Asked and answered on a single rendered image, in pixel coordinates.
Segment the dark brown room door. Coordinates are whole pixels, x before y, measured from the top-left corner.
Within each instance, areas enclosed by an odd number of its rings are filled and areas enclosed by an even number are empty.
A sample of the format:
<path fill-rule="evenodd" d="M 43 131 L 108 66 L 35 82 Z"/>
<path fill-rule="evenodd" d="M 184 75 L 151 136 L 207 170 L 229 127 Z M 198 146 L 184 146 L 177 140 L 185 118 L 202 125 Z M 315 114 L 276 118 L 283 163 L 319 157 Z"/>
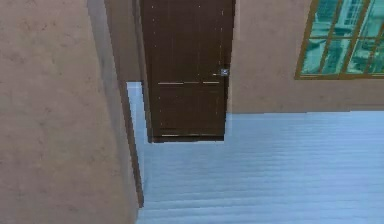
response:
<path fill-rule="evenodd" d="M 223 140 L 236 0 L 140 0 L 152 142 Z"/>

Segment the gold framed window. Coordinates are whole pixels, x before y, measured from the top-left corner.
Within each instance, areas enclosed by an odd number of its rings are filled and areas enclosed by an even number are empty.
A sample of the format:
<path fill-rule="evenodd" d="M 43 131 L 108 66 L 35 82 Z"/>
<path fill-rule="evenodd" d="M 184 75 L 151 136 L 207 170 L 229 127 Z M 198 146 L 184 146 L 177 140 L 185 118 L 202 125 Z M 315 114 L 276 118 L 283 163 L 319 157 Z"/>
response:
<path fill-rule="evenodd" d="M 295 78 L 384 79 L 384 0 L 312 0 Z"/>

